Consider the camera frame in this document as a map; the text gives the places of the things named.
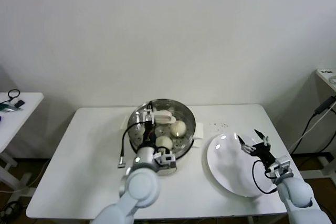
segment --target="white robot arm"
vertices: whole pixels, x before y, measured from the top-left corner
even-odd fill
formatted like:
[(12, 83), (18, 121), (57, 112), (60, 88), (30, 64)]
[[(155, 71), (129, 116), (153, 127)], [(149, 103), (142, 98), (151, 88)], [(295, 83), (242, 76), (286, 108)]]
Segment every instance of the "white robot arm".
[[(145, 110), (143, 122), (145, 132), (139, 146), (133, 166), (128, 168), (122, 179), (119, 191), (120, 199), (116, 204), (105, 207), (92, 224), (131, 224), (139, 208), (152, 205), (159, 197), (160, 185), (157, 172), (160, 167), (176, 168), (175, 155), (165, 150), (158, 151), (155, 136), (155, 119), (150, 102)], [(123, 156), (120, 156), (118, 168), (124, 168)]]
[(303, 179), (294, 178), (290, 168), (290, 159), (275, 159), (270, 153), (268, 137), (255, 130), (263, 143), (246, 145), (238, 136), (242, 150), (251, 156), (257, 156), (265, 167), (265, 176), (277, 186), (281, 201), (285, 204), (291, 224), (331, 224), (329, 217), (321, 211), (314, 198), (314, 192)]
[(152, 205), (160, 192), (159, 179), (149, 168), (139, 168), (126, 179), (120, 200), (105, 207), (92, 224), (131, 224), (138, 208)]

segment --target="wire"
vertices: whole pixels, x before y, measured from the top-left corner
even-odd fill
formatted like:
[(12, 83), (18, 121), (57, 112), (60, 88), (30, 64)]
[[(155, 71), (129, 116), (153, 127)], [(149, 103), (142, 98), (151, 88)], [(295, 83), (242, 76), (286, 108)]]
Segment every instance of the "wire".
[[(12, 93), (12, 92), (18, 92), (18, 94), (17, 95), (15, 95), (15, 96), (11, 96), (10, 94)], [(7, 96), (8, 96), (8, 100), (7, 101), (3, 101), (3, 102), (0, 102), (0, 104), (3, 104), (3, 103), (5, 103), (5, 102), (10, 102), (12, 99), (14, 99), (14, 98), (18, 98), (19, 97), (19, 95), (21, 94), (21, 91), (20, 90), (18, 90), (18, 89), (11, 89), (11, 90), (9, 90), (8, 92), (7, 92)]]
[(317, 114), (313, 114), (313, 115), (310, 117), (310, 119), (308, 120), (308, 123), (307, 123), (306, 127), (304, 128), (303, 133), (301, 134), (301, 140), (299, 141), (299, 143), (297, 144), (297, 146), (294, 148), (294, 150), (291, 152), (291, 154), (293, 154), (293, 153), (296, 151), (296, 149), (299, 147), (299, 145), (301, 144), (301, 141), (303, 140), (303, 136), (305, 135), (306, 130), (308, 129), (308, 126), (309, 126), (311, 120), (312, 120), (316, 115), (317, 115)]
[(34, 181), (31, 182), (29, 185), (27, 185), (27, 186), (25, 186), (24, 188), (21, 188), (21, 189), (19, 189), (19, 190), (16, 190), (16, 191), (0, 191), (0, 193), (12, 194), (12, 193), (16, 193), (17, 191), (22, 191), (22, 190), (24, 190), (24, 189), (30, 187), (30, 186), (31, 186), (33, 183), (35, 183), (35, 182), (39, 179), (39, 177), (42, 175), (42, 173), (43, 173), (43, 171), (44, 171), (44, 168), (46, 167), (46, 165), (48, 164), (49, 161), (50, 161), (50, 159), (49, 159), (47, 162), (44, 163), (44, 165), (42, 166), (42, 169), (41, 169), (40, 173), (37, 175), (37, 177), (34, 179)]
[(137, 122), (137, 123), (132, 123), (130, 126), (128, 126), (128, 128), (125, 130), (124, 134), (122, 134), (122, 142), (121, 142), (121, 151), (120, 151), (120, 156), (123, 157), (124, 156), (124, 142), (125, 142), (125, 136), (127, 131), (130, 130), (130, 128), (132, 128), (133, 126), (136, 126), (137, 124), (143, 124), (145, 122)]
[(261, 160), (258, 159), (258, 160), (256, 160), (256, 161), (254, 161), (253, 166), (252, 166), (252, 178), (253, 178), (254, 184), (255, 184), (256, 187), (259, 189), (259, 191), (261, 191), (263, 194), (272, 194), (272, 193), (275, 193), (275, 192), (277, 191), (277, 188), (274, 188), (274, 189), (271, 190), (271, 191), (264, 191), (264, 190), (262, 190), (262, 189), (258, 186), (258, 184), (257, 184), (257, 182), (256, 182), (256, 179), (255, 179), (255, 177), (254, 177), (254, 167), (255, 167), (255, 165), (256, 165), (258, 162), (261, 162)]
[(321, 116), (317, 121), (316, 121), (316, 123), (309, 129), (309, 130), (307, 130), (306, 132), (305, 132), (305, 134), (303, 134), (297, 141), (295, 141), (295, 143), (293, 143), (292, 145), (291, 145), (291, 147), (288, 149), (289, 151), (301, 140), (301, 139), (303, 139), (303, 137), (305, 136), (305, 135), (307, 135), (328, 113), (329, 113), (329, 111), (331, 111), (332, 110), (332, 108), (334, 107), (336, 105), (336, 102), (334, 102), (334, 104), (326, 111), (326, 113), (325, 114), (323, 114), (323, 116)]
[(0, 223), (10, 223), (15, 220), (20, 216), (22, 209), (22, 204), (19, 201), (9, 202), (0, 211)]
[[(332, 136), (331, 139), (329, 140), (328, 144), (326, 144), (326, 146), (325, 146), (322, 150), (318, 151), (317, 153), (321, 153), (321, 152), (323, 152), (326, 148), (328, 148), (329, 145), (332, 143), (332, 141), (334, 140), (335, 137), (336, 137), (336, 131), (334, 132), (333, 136)], [(307, 158), (305, 161), (303, 161), (303, 162), (298, 166), (298, 169), (299, 169), (302, 165), (304, 165), (306, 162), (308, 162), (309, 160), (311, 160), (313, 157), (309, 157), (309, 158)]]
[(322, 150), (320, 150), (319, 153), (320, 153), (320, 152), (323, 152), (326, 148), (329, 147), (329, 145), (331, 144), (331, 142), (334, 140), (335, 136), (336, 136), (336, 131), (334, 132), (333, 136), (332, 136), (331, 139), (329, 140), (328, 144), (327, 144)]
[(333, 223), (335, 224), (336, 223), (336, 218), (335, 216), (331, 213), (331, 211), (329, 211), (328, 208), (326, 208), (324, 205), (322, 205), (321, 203), (319, 203), (317, 200), (316, 202), (329, 214), (329, 216), (332, 218), (333, 220)]

